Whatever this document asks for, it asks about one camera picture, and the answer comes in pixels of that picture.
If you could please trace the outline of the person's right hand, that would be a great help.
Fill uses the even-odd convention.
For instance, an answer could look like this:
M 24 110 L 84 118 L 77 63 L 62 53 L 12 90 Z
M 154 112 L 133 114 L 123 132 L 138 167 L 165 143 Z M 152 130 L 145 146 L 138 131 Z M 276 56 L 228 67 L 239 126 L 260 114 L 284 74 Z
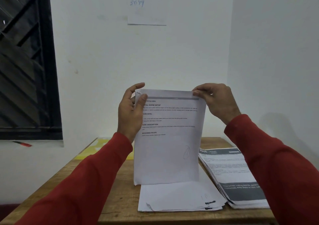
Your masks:
M 192 91 L 194 90 L 203 90 L 208 93 L 208 99 L 205 102 L 209 111 L 225 125 L 241 115 L 229 86 L 223 83 L 205 83 L 195 87 Z

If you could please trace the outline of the person's left hand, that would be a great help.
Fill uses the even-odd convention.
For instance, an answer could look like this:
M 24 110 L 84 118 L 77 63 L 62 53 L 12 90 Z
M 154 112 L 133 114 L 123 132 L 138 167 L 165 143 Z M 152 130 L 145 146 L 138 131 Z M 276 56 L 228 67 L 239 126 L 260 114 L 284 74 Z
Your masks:
M 143 114 L 135 114 L 135 97 L 132 97 L 132 95 L 135 90 L 144 86 L 145 83 L 141 82 L 129 87 L 125 91 L 118 107 L 117 132 L 127 137 L 130 143 L 133 143 L 143 123 Z

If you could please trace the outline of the white printed paper sheets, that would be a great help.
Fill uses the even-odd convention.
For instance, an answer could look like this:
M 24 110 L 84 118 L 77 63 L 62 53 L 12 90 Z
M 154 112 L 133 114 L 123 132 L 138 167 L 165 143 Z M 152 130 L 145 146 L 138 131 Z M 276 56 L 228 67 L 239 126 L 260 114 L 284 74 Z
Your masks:
M 137 89 L 147 95 L 134 140 L 134 185 L 199 181 L 206 102 L 191 91 Z

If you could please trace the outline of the person's right forearm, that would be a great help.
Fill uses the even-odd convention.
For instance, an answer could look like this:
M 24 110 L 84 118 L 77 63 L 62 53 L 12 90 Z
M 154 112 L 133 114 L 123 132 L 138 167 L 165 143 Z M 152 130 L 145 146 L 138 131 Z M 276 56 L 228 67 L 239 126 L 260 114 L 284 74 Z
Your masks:
M 319 225 L 319 171 L 305 157 L 246 114 L 224 132 L 243 154 L 279 225 Z

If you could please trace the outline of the person's left forearm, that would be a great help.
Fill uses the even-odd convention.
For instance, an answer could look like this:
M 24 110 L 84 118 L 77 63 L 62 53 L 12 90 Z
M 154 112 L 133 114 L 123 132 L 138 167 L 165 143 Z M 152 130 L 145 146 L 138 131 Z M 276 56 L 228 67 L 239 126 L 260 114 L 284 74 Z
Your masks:
M 133 151 L 133 139 L 116 132 L 15 225 L 97 225 L 118 170 Z

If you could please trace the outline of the yellow folder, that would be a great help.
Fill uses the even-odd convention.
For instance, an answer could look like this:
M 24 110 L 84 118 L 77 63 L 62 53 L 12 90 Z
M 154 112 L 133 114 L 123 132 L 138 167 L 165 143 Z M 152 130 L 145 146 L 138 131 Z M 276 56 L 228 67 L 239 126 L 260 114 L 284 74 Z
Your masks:
M 103 146 L 105 146 L 111 140 L 110 137 L 100 137 L 96 138 L 90 145 L 88 145 L 83 151 L 81 151 L 74 160 L 83 160 L 89 155 L 96 154 Z M 132 152 L 129 153 L 126 160 L 133 160 L 134 159 L 134 142 L 129 145 Z

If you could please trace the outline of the paper stack with grey bands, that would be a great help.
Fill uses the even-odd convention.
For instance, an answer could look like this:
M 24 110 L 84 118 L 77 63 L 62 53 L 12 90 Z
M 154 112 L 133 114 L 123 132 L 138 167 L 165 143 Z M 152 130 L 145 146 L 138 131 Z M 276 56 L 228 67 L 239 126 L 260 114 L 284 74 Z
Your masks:
M 264 192 L 236 148 L 199 149 L 199 159 L 233 209 L 269 209 Z

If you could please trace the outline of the wooden table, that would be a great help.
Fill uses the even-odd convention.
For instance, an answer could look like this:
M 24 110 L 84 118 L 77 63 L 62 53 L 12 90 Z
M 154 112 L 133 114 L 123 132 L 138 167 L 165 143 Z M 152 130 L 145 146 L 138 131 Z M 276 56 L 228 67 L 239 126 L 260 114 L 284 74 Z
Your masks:
M 226 148 L 231 145 L 220 137 L 201 139 L 202 149 Z M 15 224 L 38 200 L 47 195 L 78 166 L 71 160 L 44 185 L 12 211 L 1 225 Z M 133 161 L 127 160 L 119 169 L 108 199 L 99 217 L 100 225 L 203 225 L 203 224 L 271 224 L 276 220 L 270 209 L 232 209 L 228 204 L 219 211 L 138 212 L 140 186 L 133 185 Z

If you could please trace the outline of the white notice sheet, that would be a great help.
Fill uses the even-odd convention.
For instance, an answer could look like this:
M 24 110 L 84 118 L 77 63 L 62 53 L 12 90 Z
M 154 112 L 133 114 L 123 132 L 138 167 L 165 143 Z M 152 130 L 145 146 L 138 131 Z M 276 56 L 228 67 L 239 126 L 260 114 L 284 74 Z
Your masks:
M 167 0 L 128 0 L 128 25 L 166 26 Z

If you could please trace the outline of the white paper stack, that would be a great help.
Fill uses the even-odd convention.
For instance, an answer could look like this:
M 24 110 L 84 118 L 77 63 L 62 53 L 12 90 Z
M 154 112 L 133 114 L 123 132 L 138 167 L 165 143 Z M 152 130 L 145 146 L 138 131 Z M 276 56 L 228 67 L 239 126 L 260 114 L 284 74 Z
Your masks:
M 139 212 L 217 211 L 227 200 L 199 167 L 198 182 L 142 185 Z

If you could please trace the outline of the dark louvred window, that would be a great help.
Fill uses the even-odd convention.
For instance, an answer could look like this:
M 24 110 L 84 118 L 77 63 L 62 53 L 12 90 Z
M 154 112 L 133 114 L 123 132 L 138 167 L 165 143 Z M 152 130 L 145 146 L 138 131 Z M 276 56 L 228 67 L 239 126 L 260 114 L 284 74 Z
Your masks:
M 0 139 L 63 139 L 50 0 L 0 0 Z

